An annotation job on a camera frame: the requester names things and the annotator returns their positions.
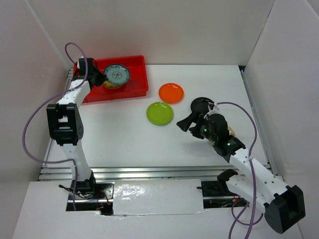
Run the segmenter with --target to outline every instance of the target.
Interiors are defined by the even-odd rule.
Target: white wall
[[[315,12],[319,14],[319,0],[308,0],[308,2],[313,7]]]
[[[29,0],[63,51],[149,64],[246,65],[274,0]]]
[[[319,235],[319,18],[306,0],[276,0],[246,80],[273,161],[305,194],[303,237]]]
[[[23,152],[21,134],[32,111],[63,89],[66,71],[23,1],[0,7],[0,238],[11,238],[28,182],[41,165]],[[45,111],[27,132],[30,150],[42,158],[48,143]]]

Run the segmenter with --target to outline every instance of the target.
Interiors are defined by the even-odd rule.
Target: white panel
[[[12,238],[28,183],[36,179],[41,167],[23,152],[24,124],[40,103],[62,90],[64,80],[64,67],[26,4],[20,0],[1,1],[1,239]],[[47,144],[47,120],[42,111],[30,125],[27,145],[32,153],[43,157]]]
[[[29,182],[0,182],[0,238],[11,239]]]
[[[317,238],[319,19],[306,0],[277,0],[246,67],[273,161],[304,191],[304,238]]]
[[[116,181],[114,215],[203,213],[199,179]]]
[[[317,15],[319,14],[319,1],[318,0],[308,0],[309,4],[313,7]]]
[[[228,238],[233,222],[230,208],[193,215],[100,216],[99,212],[66,212],[70,182],[31,182],[13,239],[116,238],[194,239]],[[236,208],[238,214],[242,208]],[[242,220],[249,221],[250,208]],[[244,238],[247,227],[237,225],[232,238]],[[284,234],[274,232],[265,219],[253,227],[250,239],[301,239],[295,225]]]
[[[150,89],[146,97],[81,106],[82,145],[89,166],[228,165],[207,140],[183,132],[176,123],[191,113],[190,104],[197,97],[236,102],[252,113],[238,66],[149,65],[147,74]],[[169,82],[180,84],[185,95],[180,103],[172,105],[172,122],[156,126],[148,121],[146,110],[151,103],[160,101],[158,90]],[[245,113],[235,106],[222,105],[219,109],[239,139],[250,146],[254,130]],[[262,164],[267,164],[259,138],[253,154]],[[63,158],[61,148],[54,142],[49,160]],[[54,167],[69,167],[69,164]]]
[[[30,0],[63,52],[148,64],[246,65],[274,0]]]

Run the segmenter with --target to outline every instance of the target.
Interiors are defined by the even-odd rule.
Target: red tray
[[[149,85],[146,76],[144,56],[99,59],[96,61],[98,63],[98,69],[102,73],[104,73],[104,69],[109,65],[124,65],[130,72],[130,80],[120,88],[114,90],[106,89],[104,86],[93,87],[91,92],[85,97],[84,103],[146,96]]]

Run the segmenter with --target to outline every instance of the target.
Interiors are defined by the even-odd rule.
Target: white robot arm
[[[68,159],[74,159],[78,169],[76,191],[81,194],[94,194],[96,181],[92,170],[86,162],[81,139],[84,128],[79,114],[79,108],[84,98],[94,86],[100,86],[106,77],[93,65],[94,59],[87,58],[88,77],[79,88],[85,75],[83,58],[78,61],[77,74],[72,78],[70,89],[74,89],[63,96],[56,104],[49,104],[46,108],[50,137],[61,146]],[[72,185],[75,180],[75,168],[72,170]]]
[[[300,219],[305,217],[305,203],[302,190],[298,186],[289,187],[265,168],[236,137],[229,134],[227,121],[219,113],[215,103],[210,100],[204,107],[192,109],[192,113],[177,122],[183,131],[188,129],[194,137],[208,139],[218,155],[240,170],[245,176],[239,176],[232,169],[220,174],[217,179],[228,191],[235,193],[248,202],[253,201],[252,170],[253,163],[257,196],[256,207],[265,215],[270,227],[283,233]]]

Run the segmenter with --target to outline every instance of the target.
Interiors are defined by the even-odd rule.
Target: purple cable
[[[76,46],[76,47],[79,49],[79,51],[82,53],[83,57],[84,57],[84,61],[85,61],[85,76],[84,76],[84,79],[83,79],[83,81],[82,81],[78,86],[74,87],[73,89],[69,89],[69,90],[63,91],[63,92],[57,94],[56,96],[51,97],[50,99],[48,99],[48,100],[46,100],[45,102],[43,102],[42,104],[40,104],[40,106],[39,106],[38,108],[36,108],[36,110],[31,114],[30,118],[27,120],[27,122],[26,122],[26,124],[25,124],[25,126],[24,126],[24,129],[23,129],[23,132],[22,132],[22,147],[23,147],[24,152],[25,152],[31,159],[33,159],[34,161],[36,161],[36,162],[38,162],[38,163],[54,164],[54,163],[64,163],[64,162],[69,162],[69,161],[71,161],[71,162],[74,164],[75,178],[74,178],[74,184],[73,184],[73,209],[76,211],[76,208],[75,208],[75,192],[76,192],[76,183],[77,183],[77,180],[78,180],[78,168],[77,168],[77,165],[76,165],[75,160],[69,158],[69,159],[64,159],[64,160],[59,160],[59,161],[45,161],[45,160],[42,161],[41,159],[38,159],[37,157],[35,157],[34,155],[32,155],[32,154],[30,153],[30,151],[27,149],[26,143],[25,143],[26,130],[28,129],[28,126],[29,126],[31,120],[32,120],[33,117],[36,115],[36,113],[38,113],[39,110],[40,110],[43,106],[45,106],[47,103],[49,103],[51,100],[53,100],[53,99],[55,99],[55,98],[57,98],[57,97],[59,97],[59,96],[62,96],[62,95],[66,94],[66,93],[68,93],[68,92],[70,92],[70,91],[73,91],[73,90],[75,90],[75,89],[80,88],[80,87],[84,84],[84,82],[86,81],[86,78],[87,78],[87,76],[88,76],[88,62],[87,62],[85,53],[84,53],[84,51],[81,49],[81,47],[80,47],[79,45],[77,45],[76,43],[74,43],[74,42],[68,42],[68,43],[65,45],[64,49],[65,49],[66,55],[68,56],[68,58],[69,58],[73,63],[74,63],[74,61],[72,60],[72,58],[70,57],[70,55],[68,54],[68,51],[67,51],[67,46],[68,46],[68,45],[74,45],[74,46]]]
[[[238,216],[235,218],[233,224],[232,224],[231,227],[230,227],[229,234],[228,234],[228,239],[231,239],[231,234],[232,234],[232,232],[233,232],[233,230],[234,230],[235,224],[236,224],[236,222],[238,221],[238,219],[240,218],[240,216],[244,213],[244,211],[246,210],[246,208],[248,208],[248,205],[249,205],[249,203],[247,203],[247,204],[244,206],[243,210],[241,210],[240,213],[238,214]]]
[[[233,106],[237,106],[238,108],[240,108],[243,112],[245,112],[245,114],[248,116],[248,118],[250,119],[251,123],[253,124],[254,127],[254,132],[255,132],[255,137],[254,140],[249,148],[249,152],[248,152],[248,157],[251,155],[251,152],[253,150],[253,147],[255,146],[255,143],[257,141],[257,127],[255,125],[255,122],[253,120],[253,118],[250,116],[250,114],[240,105],[233,103],[233,102],[219,102],[217,103],[217,105],[233,105]],[[253,207],[252,207],[252,212],[251,212],[251,218],[250,218],[250,222],[249,222],[249,226],[248,226],[248,230],[247,233],[245,235],[245,239],[249,238],[249,235],[251,233],[251,230],[253,228],[253,224],[254,224],[254,217],[255,217],[255,213],[256,213],[256,197],[257,197],[257,185],[256,185],[256,174],[255,174],[255,169],[254,169],[254,165],[253,162],[251,160],[249,160],[249,164],[251,167],[251,173],[252,173],[252,177],[253,177]],[[244,207],[244,209],[240,212],[240,214],[235,218],[234,222],[233,222],[233,226],[235,226],[236,222],[238,221],[240,215],[246,210],[246,206]],[[231,230],[229,231],[229,235],[228,237],[231,237],[231,232],[232,232],[233,228],[231,228]]]
[[[234,213],[234,208],[235,208],[236,204],[239,203],[240,201],[243,201],[243,199],[241,198],[241,199],[237,200],[237,201],[233,204],[233,206],[231,207],[231,214],[233,215],[234,218],[236,218],[235,213]],[[263,218],[263,215],[264,215],[264,214],[261,214],[261,215],[260,215],[260,218],[259,218],[257,221],[255,221],[253,225],[256,225],[258,222],[260,222],[261,219]],[[249,226],[249,223],[243,223],[243,222],[240,221],[240,220],[237,220],[237,222],[239,222],[241,225]]]

